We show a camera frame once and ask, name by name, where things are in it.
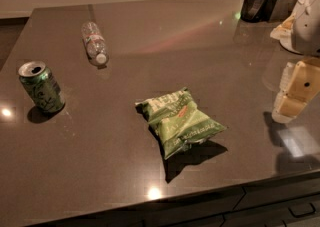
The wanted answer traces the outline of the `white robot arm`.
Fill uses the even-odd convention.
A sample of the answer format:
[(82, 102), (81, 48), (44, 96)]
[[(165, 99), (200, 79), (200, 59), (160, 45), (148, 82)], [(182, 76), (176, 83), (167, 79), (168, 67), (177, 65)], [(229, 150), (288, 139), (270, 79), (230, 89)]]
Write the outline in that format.
[(289, 123), (320, 92), (320, 0), (297, 0), (291, 15), (270, 37), (303, 56), (286, 64), (273, 106), (273, 120)]

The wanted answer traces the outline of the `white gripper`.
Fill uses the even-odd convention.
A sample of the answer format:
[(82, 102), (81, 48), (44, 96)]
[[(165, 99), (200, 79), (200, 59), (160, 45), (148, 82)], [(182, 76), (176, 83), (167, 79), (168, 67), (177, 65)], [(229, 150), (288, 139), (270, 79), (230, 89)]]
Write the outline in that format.
[[(306, 103), (320, 92), (320, 59), (305, 57), (296, 65), (288, 62), (279, 87), (271, 116), (275, 122), (286, 124), (296, 119)], [(289, 97), (283, 92), (286, 88)]]

